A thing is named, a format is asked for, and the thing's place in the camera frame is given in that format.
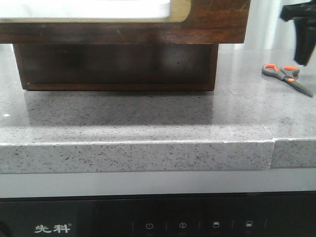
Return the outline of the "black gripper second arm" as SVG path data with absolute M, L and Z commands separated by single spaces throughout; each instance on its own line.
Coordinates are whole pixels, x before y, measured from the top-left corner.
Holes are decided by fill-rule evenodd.
M 282 7 L 280 18 L 289 21 L 293 18 L 296 31 L 296 49 L 294 60 L 306 66 L 315 48 L 316 3 L 304 2 Z

